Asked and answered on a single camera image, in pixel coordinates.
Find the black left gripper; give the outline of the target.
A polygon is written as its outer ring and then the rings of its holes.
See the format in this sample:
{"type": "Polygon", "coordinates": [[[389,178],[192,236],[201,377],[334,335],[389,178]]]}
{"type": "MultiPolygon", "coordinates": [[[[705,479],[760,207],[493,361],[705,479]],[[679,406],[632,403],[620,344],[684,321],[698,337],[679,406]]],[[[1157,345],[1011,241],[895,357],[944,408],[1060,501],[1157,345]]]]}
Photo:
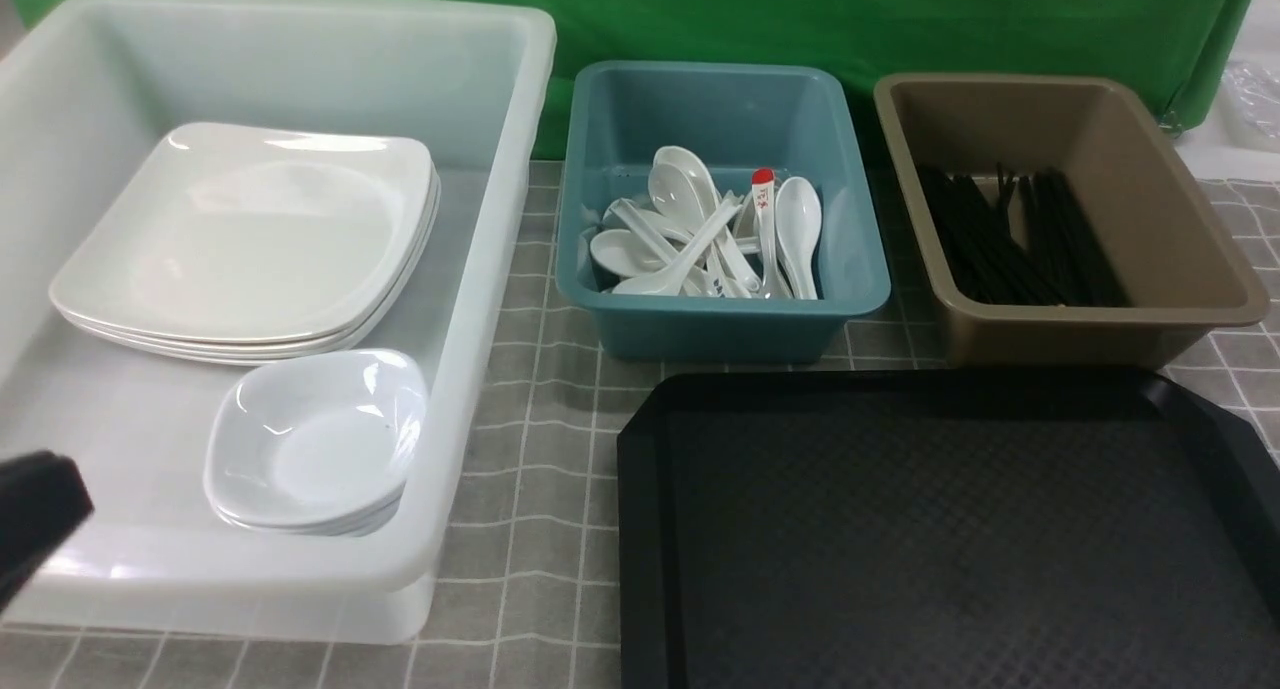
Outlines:
{"type": "Polygon", "coordinates": [[[1,608],[93,514],[76,461],[32,451],[1,461],[1,608]]]}

